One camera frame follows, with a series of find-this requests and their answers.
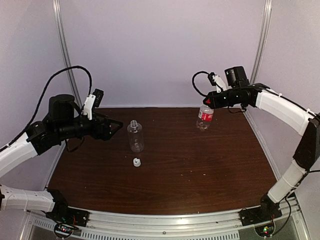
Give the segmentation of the red label soda bottle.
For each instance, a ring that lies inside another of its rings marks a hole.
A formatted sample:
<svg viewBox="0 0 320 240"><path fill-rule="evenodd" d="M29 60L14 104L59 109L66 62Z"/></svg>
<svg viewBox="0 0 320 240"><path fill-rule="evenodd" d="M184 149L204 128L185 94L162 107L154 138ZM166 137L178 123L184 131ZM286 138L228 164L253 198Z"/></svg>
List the red label soda bottle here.
<svg viewBox="0 0 320 240"><path fill-rule="evenodd" d="M206 105L202 105L199 108L198 117L196 121L196 127L201 131L205 131L209 128L213 119L214 110Z"/></svg>

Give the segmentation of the clear plastic bottle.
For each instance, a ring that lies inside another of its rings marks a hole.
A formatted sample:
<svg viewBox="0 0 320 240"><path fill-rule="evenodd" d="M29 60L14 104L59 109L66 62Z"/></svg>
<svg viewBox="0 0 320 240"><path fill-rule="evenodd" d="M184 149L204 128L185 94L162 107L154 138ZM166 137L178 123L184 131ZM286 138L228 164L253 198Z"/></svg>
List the clear plastic bottle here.
<svg viewBox="0 0 320 240"><path fill-rule="evenodd" d="M128 140L130 149L134 153L140 153L144 150L143 127L136 120L131 120L127 126Z"/></svg>

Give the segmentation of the white bottle cap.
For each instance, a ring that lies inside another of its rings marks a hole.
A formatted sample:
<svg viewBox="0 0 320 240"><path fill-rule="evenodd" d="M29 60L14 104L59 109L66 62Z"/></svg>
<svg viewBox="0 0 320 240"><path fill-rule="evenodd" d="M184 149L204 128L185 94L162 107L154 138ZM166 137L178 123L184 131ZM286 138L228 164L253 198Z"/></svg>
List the white bottle cap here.
<svg viewBox="0 0 320 240"><path fill-rule="evenodd" d="M133 166L136 167L136 168L141 166L141 160L139 158L137 158L137 157L135 157L133 159L132 163L133 163Z"/></svg>

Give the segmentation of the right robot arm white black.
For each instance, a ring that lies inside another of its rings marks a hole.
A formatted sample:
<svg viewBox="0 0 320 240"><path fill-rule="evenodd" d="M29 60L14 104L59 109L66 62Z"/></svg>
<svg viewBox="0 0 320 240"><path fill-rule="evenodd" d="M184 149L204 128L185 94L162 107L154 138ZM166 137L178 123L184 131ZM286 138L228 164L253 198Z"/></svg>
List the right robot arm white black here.
<svg viewBox="0 0 320 240"><path fill-rule="evenodd" d="M207 74L216 90L204 95L204 105L211 109L240 105L243 112L251 106L273 115L301 136L291 165L261 198L261 206L256 210L258 219L266 221L276 212L279 202L290 195L311 172L320 157L320 116L265 84L251 84L242 66L228 68L224 73L227 82L213 72Z"/></svg>

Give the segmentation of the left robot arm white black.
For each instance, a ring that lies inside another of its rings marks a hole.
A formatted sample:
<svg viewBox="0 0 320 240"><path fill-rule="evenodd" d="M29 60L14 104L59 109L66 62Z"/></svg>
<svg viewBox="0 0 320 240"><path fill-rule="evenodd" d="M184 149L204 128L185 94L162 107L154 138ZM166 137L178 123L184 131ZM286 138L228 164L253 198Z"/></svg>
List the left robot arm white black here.
<svg viewBox="0 0 320 240"><path fill-rule="evenodd" d="M21 136L0 152L0 175L4 176L25 161L40 156L69 139L108 141L123 127L123 123L95 112L103 92L96 89L80 108L74 96L59 94L49 99L48 114L42 121L32 122ZM31 191L0 187L0 209L36 210L53 213L61 222L72 218L68 203L58 190Z"/></svg>

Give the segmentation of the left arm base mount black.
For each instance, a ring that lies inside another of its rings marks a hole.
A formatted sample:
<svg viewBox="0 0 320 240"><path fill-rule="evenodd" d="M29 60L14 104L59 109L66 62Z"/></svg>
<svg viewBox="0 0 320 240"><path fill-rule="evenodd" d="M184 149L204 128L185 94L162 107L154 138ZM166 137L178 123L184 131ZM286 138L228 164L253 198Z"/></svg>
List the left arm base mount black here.
<svg viewBox="0 0 320 240"><path fill-rule="evenodd" d="M46 212L45 215L55 222L76 227L86 227L89 219L88 211L65 205L55 206L52 211Z"/></svg>

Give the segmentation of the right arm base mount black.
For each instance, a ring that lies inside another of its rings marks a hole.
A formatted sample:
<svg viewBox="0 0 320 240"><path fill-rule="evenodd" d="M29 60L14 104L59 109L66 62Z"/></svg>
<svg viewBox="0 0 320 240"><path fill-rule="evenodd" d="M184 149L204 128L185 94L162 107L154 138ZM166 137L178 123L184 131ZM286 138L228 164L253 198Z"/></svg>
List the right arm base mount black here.
<svg viewBox="0 0 320 240"><path fill-rule="evenodd" d="M268 222L274 218L280 218L283 215L279 209L276 209L271 213L263 213L261 206L243 208L238 214L243 227Z"/></svg>

